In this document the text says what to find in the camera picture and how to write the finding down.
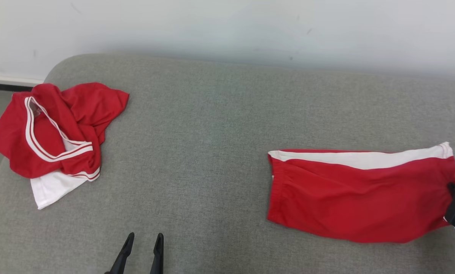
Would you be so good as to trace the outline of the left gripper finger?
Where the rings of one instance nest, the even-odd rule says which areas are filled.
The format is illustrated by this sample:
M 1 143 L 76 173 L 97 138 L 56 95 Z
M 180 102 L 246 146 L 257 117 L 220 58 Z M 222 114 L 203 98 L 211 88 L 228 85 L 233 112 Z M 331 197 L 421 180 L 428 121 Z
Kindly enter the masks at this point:
M 128 237 L 127 237 L 123 247 L 121 248 L 118 256 L 116 257 L 116 260 L 113 263 L 111 269 L 109 271 L 105 272 L 105 274 L 123 274 L 124 273 L 124 269 L 125 269 L 125 265 L 126 265 L 126 262 L 127 262 L 127 258 L 131 254 L 132 246 L 134 244 L 134 240 L 135 240 L 135 233 L 131 232 L 128 235 Z
M 153 248 L 153 261 L 150 274 L 164 273 L 164 236 L 159 233 Z

